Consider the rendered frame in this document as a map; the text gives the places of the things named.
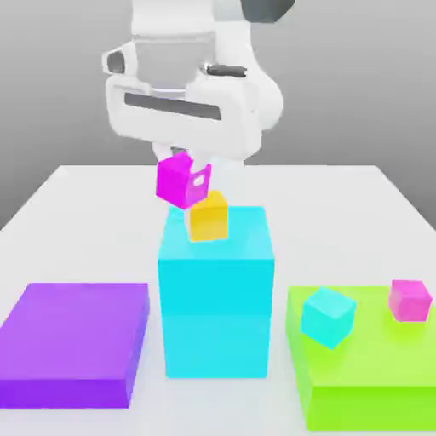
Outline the large cyan box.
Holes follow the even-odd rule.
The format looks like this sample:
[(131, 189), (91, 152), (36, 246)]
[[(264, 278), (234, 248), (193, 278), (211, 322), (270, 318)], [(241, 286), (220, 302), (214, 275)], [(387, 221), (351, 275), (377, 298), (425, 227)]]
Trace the large cyan box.
[(267, 375), (275, 256), (260, 206), (232, 206), (225, 240), (192, 243), (183, 213), (167, 215), (158, 252), (169, 378)]

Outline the small yellow cube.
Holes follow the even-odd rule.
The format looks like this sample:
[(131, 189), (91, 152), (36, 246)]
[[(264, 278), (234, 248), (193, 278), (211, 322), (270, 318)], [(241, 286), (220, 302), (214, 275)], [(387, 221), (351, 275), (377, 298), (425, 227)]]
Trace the small yellow cube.
[(186, 230), (192, 243), (224, 240), (228, 236), (228, 204), (222, 193), (208, 196), (185, 213)]

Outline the large green box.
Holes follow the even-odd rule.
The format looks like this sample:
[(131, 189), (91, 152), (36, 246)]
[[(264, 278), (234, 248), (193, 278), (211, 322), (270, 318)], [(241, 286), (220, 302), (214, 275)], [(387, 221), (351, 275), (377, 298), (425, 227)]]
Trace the large green box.
[(357, 311), (350, 335), (329, 350), (300, 331), (314, 291), (291, 286), (285, 320), (307, 430), (436, 433), (436, 306), (425, 323), (400, 323), (387, 286), (340, 286)]

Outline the small pink cube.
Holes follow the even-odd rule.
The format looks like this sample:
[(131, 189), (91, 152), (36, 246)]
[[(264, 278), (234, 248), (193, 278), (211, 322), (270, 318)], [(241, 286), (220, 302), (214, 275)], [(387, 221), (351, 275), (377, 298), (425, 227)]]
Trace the small pink cube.
[(426, 322), (432, 301), (421, 280), (395, 279), (391, 283), (388, 306), (396, 321)]

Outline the small magenta cube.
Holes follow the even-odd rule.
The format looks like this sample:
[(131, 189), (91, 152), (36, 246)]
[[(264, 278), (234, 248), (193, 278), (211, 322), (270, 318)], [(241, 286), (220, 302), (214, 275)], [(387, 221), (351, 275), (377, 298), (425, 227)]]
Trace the small magenta cube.
[(186, 151), (158, 162), (156, 195), (179, 209), (189, 209), (208, 196), (211, 164), (191, 172), (192, 159)]

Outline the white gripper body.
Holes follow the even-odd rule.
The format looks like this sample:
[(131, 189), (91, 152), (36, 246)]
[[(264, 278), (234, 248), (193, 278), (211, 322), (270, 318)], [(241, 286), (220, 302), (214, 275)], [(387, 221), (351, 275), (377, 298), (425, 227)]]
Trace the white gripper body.
[(106, 108), (120, 136), (233, 160), (261, 148), (256, 92), (242, 78), (200, 74), (175, 99), (154, 95), (135, 77), (113, 75), (106, 80)]

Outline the large purple box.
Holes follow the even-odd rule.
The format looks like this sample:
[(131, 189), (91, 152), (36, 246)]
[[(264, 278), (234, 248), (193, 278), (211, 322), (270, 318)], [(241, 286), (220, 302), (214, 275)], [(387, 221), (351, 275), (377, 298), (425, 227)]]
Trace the large purple box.
[(145, 283), (32, 283), (0, 326), (0, 409), (127, 409)]

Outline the small cyan cube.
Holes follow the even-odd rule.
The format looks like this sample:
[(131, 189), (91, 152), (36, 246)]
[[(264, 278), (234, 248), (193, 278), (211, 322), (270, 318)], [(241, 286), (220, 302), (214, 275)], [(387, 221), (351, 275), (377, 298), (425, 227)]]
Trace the small cyan cube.
[(350, 334), (356, 310), (354, 299), (320, 287), (302, 303), (300, 331), (332, 350)]

